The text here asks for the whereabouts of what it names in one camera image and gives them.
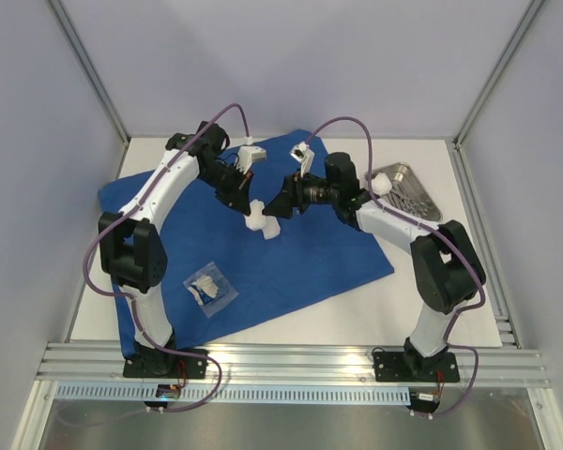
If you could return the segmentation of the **white gauze pad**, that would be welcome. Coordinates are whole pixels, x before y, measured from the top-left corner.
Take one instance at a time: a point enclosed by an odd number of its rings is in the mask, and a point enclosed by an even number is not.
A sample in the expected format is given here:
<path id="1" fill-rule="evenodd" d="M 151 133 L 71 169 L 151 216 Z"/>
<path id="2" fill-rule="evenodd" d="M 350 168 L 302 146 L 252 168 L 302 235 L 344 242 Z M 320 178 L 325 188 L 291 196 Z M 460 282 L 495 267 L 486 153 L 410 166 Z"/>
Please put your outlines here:
<path id="1" fill-rule="evenodd" d="M 275 217 L 266 217 L 265 225 L 262 228 L 262 234 L 265 240 L 271 240 L 278 237 L 281 233 L 281 226 Z"/>
<path id="2" fill-rule="evenodd" d="M 250 212 L 244 217 L 246 227 L 258 232 L 266 226 L 266 216 L 263 214 L 265 204 L 257 199 L 250 202 Z"/>
<path id="3" fill-rule="evenodd" d="M 392 183 L 384 172 L 378 172 L 371 178 L 371 191 L 377 197 L 383 197 L 392 191 Z"/>

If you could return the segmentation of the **blue surgical drape cloth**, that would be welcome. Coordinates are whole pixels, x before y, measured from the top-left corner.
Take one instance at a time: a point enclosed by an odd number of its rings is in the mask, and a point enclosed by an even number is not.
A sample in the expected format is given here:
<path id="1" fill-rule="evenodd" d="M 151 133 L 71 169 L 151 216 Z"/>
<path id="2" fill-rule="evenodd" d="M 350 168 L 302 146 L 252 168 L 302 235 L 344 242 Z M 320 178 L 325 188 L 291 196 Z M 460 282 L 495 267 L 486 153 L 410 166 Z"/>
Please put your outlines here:
<path id="1" fill-rule="evenodd" d="M 116 213 L 153 172 L 122 178 L 99 194 L 102 214 Z M 214 189 L 192 182 L 160 230 L 168 266 L 160 284 L 175 345 L 189 348 L 306 308 L 389 276 L 394 269 L 375 239 L 340 223 L 328 206 L 283 222 L 278 237 L 250 231 L 242 215 L 221 204 Z M 199 309 L 184 281 L 216 264 L 238 297 L 211 318 Z M 116 308 L 124 355 L 134 354 L 127 300 Z"/>

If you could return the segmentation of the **clear packet with gloves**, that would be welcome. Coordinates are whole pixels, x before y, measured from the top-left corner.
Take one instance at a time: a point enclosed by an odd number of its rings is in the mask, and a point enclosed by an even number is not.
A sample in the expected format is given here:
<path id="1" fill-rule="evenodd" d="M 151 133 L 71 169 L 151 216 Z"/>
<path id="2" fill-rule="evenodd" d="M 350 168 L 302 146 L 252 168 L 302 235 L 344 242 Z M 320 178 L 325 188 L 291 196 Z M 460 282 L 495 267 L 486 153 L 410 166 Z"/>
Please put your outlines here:
<path id="1" fill-rule="evenodd" d="M 211 318 L 238 297 L 238 292 L 213 262 L 192 274 L 184 281 L 199 309 Z"/>

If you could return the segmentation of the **stainless steel instrument tray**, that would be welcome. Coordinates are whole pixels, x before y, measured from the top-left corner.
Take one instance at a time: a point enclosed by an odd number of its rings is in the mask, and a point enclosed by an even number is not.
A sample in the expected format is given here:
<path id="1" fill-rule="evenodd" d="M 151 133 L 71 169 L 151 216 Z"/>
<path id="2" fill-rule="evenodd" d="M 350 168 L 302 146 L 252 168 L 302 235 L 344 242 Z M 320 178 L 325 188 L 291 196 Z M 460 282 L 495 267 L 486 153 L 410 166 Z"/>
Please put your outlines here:
<path id="1" fill-rule="evenodd" d="M 370 178 L 379 172 L 383 172 L 388 176 L 392 183 L 392 189 L 397 189 L 401 191 L 401 193 L 404 193 L 413 199 L 418 199 L 419 201 L 426 202 L 428 204 L 430 209 L 428 216 L 426 218 L 417 218 L 433 222 L 440 222 L 442 220 L 443 216 L 441 210 L 420 182 L 414 170 L 407 163 L 397 162 L 384 167 L 373 168 L 372 173 L 366 171 L 363 174 L 363 185 L 365 188 L 368 187 Z M 391 205 L 393 208 L 398 209 L 388 201 L 388 195 L 377 197 L 377 199 L 382 203 L 386 203 Z"/>

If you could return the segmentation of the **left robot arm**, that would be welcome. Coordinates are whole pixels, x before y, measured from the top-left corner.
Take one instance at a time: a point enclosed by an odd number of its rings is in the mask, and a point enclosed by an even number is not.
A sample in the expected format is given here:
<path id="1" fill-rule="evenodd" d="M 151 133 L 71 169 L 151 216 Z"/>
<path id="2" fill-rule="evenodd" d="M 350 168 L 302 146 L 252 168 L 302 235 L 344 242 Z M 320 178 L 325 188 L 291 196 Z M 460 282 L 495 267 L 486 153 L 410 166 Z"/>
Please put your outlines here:
<path id="1" fill-rule="evenodd" d="M 236 161 L 229 163 L 221 158 L 228 145 L 228 134 L 215 123 L 202 122 L 193 134 L 174 134 L 138 193 L 118 212 L 99 218 L 100 265 L 127 300 L 133 320 L 134 354 L 124 370 L 128 377 L 163 378 L 179 359 L 160 286 L 168 266 L 160 230 L 178 198 L 201 180 L 224 206 L 245 216 L 251 212 L 251 167 L 266 159 L 266 150 L 247 136 Z"/>

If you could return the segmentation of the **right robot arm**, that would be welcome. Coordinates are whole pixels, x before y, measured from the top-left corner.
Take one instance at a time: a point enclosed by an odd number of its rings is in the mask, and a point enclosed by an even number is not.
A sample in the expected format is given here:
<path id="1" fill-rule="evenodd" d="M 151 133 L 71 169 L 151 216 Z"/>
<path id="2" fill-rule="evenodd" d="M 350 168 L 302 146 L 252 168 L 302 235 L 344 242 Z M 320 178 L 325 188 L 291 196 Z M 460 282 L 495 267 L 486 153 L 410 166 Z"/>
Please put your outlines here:
<path id="1" fill-rule="evenodd" d="M 306 143 L 290 155 L 299 169 L 285 176 L 280 193 L 265 207 L 267 216 L 289 219 L 313 204 L 331 206 L 340 222 L 389 241 L 411 258 L 423 305 L 412 334 L 403 346 L 409 376 L 427 379 L 448 351 L 449 334 L 466 302 L 483 295 L 485 273 L 464 226 L 437 223 L 405 213 L 385 201 L 392 184 L 387 175 L 368 173 L 361 186 L 350 156 L 335 152 L 325 158 L 325 174 L 310 172 L 314 153 Z"/>

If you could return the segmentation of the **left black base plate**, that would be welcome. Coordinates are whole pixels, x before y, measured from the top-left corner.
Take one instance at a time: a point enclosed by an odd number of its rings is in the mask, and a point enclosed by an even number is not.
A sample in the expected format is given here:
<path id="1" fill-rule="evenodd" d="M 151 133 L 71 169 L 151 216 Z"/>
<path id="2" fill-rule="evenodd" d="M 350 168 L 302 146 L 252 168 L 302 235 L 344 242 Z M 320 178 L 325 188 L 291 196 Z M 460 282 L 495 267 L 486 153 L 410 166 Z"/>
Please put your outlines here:
<path id="1" fill-rule="evenodd" d="M 140 346 L 125 358 L 123 377 L 129 379 L 173 379 L 186 376 L 203 380 L 208 363 L 204 358 L 181 356 Z"/>

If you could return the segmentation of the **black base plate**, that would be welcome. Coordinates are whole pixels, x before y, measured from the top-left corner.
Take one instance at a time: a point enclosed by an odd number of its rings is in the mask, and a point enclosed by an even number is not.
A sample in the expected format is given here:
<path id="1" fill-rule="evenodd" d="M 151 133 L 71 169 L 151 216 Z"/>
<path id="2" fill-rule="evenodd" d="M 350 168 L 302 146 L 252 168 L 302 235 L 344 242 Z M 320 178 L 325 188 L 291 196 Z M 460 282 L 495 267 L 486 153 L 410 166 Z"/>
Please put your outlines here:
<path id="1" fill-rule="evenodd" d="M 125 358 L 123 377 L 129 379 L 173 379 L 186 376 L 203 380 L 208 363 L 204 358 L 181 356 L 140 346 Z"/>
<path id="2" fill-rule="evenodd" d="M 380 383 L 458 383 L 456 356 L 446 350 L 431 357 L 415 352 L 372 350 L 374 377 Z"/>

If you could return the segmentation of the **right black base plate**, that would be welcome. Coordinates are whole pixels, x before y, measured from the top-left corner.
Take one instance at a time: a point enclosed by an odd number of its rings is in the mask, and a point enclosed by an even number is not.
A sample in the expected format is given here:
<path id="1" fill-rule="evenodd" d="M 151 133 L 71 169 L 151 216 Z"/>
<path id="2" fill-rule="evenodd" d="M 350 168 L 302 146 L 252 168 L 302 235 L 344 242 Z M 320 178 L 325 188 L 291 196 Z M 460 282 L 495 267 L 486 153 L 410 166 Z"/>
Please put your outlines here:
<path id="1" fill-rule="evenodd" d="M 415 352 L 372 350 L 374 377 L 380 383 L 458 383 L 456 356 L 446 350 L 431 357 Z"/>

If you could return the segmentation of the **aluminium mounting rail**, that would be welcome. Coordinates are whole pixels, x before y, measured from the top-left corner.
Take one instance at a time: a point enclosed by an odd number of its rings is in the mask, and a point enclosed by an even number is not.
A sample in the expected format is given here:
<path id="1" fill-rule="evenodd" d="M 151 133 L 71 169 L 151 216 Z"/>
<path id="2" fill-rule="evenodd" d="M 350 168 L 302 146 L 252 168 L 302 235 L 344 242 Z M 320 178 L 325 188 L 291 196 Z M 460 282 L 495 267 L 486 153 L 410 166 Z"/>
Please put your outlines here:
<path id="1" fill-rule="evenodd" d="M 366 346 L 210 344 L 206 350 L 234 384 L 375 385 Z M 40 359 L 40 381 L 121 381 L 128 363 L 114 341 L 50 343 Z M 517 348 L 479 350 L 477 387 L 549 387 L 540 353 Z"/>

